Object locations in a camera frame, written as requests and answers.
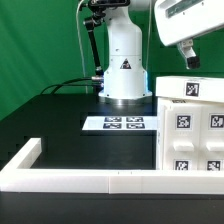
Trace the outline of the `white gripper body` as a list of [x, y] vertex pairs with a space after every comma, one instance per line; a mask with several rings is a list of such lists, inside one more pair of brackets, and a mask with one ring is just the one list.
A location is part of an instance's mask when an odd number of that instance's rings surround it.
[[154, 13], [165, 46], [224, 27], [224, 0], [157, 0]]

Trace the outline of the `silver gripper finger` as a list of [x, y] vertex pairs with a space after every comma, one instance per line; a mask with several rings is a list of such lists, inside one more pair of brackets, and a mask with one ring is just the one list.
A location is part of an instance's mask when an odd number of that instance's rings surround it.
[[200, 58], [193, 50], [193, 40], [187, 39], [177, 44], [179, 53], [183, 57], [187, 69], [197, 69], [200, 67]]

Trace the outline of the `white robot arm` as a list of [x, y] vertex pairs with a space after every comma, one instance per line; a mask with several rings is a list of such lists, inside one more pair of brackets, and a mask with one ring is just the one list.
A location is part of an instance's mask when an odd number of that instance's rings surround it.
[[200, 66], [193, 39], [224, 27], [224, 0], [130, 0], [128, 6], [111, 6], [105, 22], [109, 37], [109, 67], [104, 72], [99, 99], [105, 103], [148, 102], [148, 74], [142, 66], [142, 31], [130, 17], [131, 10], [146, 11], [154, 1], [154, 15], [161, 42], [176, 45], [188, 69]]

